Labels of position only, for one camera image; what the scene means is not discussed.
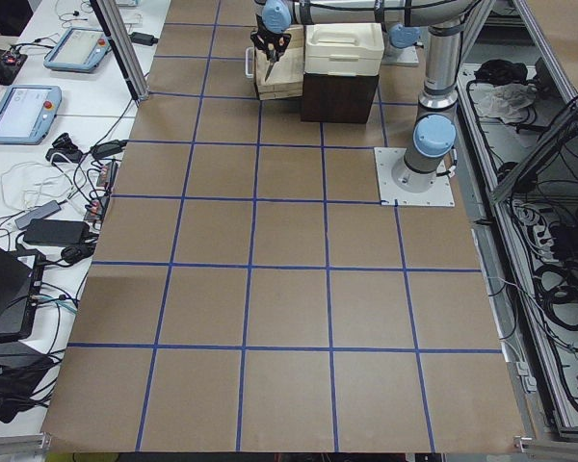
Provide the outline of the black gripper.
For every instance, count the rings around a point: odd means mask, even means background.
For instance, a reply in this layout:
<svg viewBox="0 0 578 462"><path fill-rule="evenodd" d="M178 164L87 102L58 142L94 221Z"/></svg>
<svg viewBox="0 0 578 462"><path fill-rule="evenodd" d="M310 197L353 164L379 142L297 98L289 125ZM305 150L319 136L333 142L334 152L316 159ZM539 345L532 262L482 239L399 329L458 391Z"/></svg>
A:
<svg viewBox="0 0 578 462"><path fill-rule="evenodd" d="M255 49L265 53L268 61L278 61L290 44L290 35L257 29L250 33L250 40Z"/></svg>

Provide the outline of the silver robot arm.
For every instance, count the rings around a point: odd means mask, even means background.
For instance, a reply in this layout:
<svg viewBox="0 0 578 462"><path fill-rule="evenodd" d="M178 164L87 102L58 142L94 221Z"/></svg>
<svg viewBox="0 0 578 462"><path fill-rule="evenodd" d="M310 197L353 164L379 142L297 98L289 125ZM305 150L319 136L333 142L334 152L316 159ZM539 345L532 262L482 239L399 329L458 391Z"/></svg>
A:
<svg viewBox="0 0 578 462"><path fill-rule="evenodd" d="M479 5L478 1L257 1L256 30L250 39L269 64L275 64L289 45L287 30L292 25L375 23L384 27L390 60L395 62L417 41L417 30L424 28L425 75L412 142L391 169L399 188L423 193L433 185L457 137L454 113L464 29Z"/></svg>

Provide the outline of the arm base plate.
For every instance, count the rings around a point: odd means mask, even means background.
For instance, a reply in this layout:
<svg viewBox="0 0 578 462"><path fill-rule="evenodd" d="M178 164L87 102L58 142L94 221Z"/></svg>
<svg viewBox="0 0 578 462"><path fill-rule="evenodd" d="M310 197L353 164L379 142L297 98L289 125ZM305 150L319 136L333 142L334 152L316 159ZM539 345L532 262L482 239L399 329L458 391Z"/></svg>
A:
<svg viewBox="0 0 578 462"><path fill-rule="evenodd" d="M419 65L416 48L413 45L406 48L390 46L384 51L381 64L416 67Z"/></svg>

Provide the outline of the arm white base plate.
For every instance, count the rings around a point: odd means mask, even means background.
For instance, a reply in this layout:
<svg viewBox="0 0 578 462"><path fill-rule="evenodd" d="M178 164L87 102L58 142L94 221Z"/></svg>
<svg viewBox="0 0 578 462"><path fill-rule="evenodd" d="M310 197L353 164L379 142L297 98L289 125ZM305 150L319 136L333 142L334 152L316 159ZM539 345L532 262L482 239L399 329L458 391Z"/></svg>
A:
<svg viewBox="0 0 578 462"><path fill-rule="evenodd" d="M375 147L380 204L400 207L455 206L451 180L443 160L431 173L416 173L405 164L404 148Z"/></svg>

